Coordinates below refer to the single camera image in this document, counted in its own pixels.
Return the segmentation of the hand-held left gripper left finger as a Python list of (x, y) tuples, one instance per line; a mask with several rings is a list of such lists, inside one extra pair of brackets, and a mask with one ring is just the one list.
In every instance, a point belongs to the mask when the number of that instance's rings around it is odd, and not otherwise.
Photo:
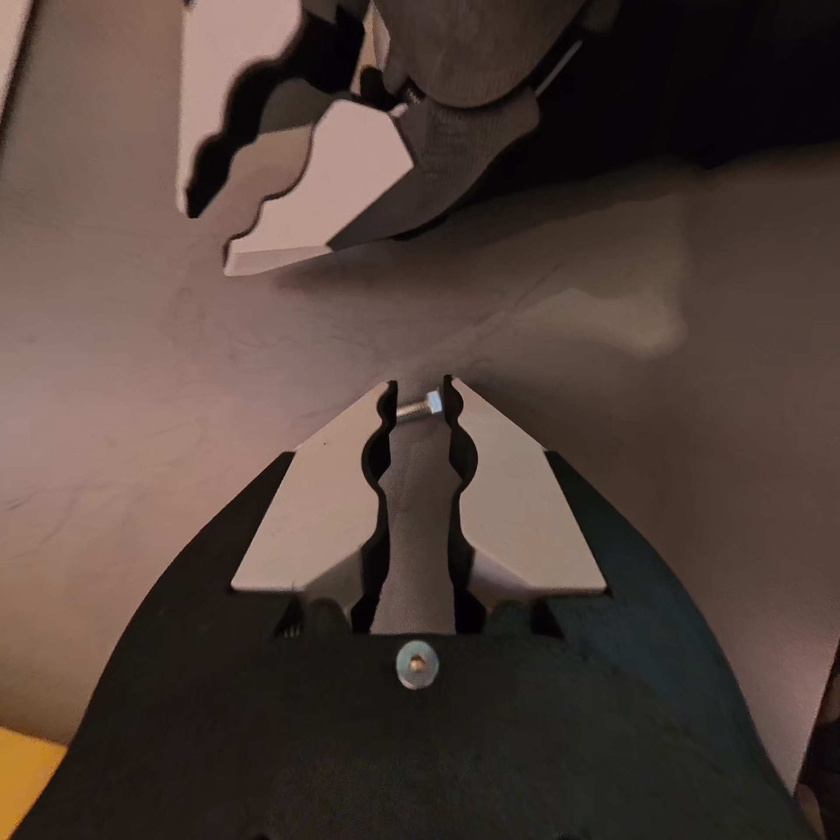
[(380, 480), (391, 465), (396, 397), (394, 381), (374, 386), (295, 449), (234, 591), (331, 600), (355, 633), (370, 632), (390, 565)]

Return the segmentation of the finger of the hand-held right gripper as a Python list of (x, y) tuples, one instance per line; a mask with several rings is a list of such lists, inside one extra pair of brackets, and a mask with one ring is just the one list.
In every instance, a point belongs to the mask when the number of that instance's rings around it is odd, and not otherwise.
[(351, 85), (365, 1), (185, 2), (177, 208), (256, 220), (308, 161), (314, 126)]
[(295, 104), (297, 126), (259, 133), (238, 150), (224, 184), (226, 277), (247, 277), (393, 238), (446, 216), (540, 121), (523, 87), (491, 105), (446, 107), (431, 98), (398, 114), (347, 98)]

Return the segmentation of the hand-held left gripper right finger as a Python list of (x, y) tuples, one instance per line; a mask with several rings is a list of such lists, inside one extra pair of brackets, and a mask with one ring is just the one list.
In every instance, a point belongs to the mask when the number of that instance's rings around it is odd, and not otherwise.
[(456, 376), (444, 378), (443, 406), (458, 477), (447, 545), (456, 633), (481, 633), (508, 603), (605, 594), (550, 452)]

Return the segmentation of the silver hex bolt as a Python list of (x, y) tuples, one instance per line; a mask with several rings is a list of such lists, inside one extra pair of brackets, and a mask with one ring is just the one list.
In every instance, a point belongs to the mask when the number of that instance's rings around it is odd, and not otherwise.
[(395, 425), (405, 425), (427, 418), (436, 417), (444, 412), (444, 401), (440, 389), (427, 392), (422, 399), (400, 404), (395, 411)]

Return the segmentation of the yellow plastic bin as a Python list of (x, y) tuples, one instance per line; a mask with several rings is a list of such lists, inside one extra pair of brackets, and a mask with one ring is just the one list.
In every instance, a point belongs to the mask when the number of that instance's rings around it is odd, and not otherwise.
[(1, 838), (8, 839), (67, 752), (57, 742), (1, 728)]

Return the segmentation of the person's right forearm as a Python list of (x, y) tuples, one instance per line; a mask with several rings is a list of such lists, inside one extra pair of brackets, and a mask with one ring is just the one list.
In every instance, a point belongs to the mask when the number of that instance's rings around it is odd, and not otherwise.
[(622, 2), (460, 206), (654, 160), (712, 169), (838, 142), (838, 1)]

